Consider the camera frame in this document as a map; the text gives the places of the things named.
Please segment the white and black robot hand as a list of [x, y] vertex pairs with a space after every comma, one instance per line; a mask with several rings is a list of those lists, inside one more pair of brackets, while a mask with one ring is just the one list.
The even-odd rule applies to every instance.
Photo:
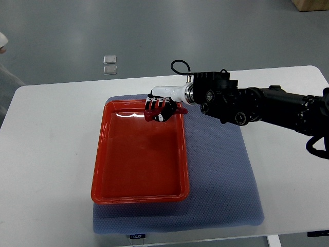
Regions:
[[187, 103], [185, 98], [186, 86], [156, 86], [147, 95], [144, 110], [159, 107], [178, 108], [178, 103]]

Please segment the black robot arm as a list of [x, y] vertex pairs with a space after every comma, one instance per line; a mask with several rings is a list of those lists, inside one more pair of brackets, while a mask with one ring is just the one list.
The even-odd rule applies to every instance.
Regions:
[[307, 151], [328, 158], [328, 88], [322, 96], [292, 94], [279, 85], [240, 89], [225, 69], [220, 72], [185, 73], [193, 79], [187, 92], [189, 102], [221, 123], [245, 126], [263, 121], [310, 136]]

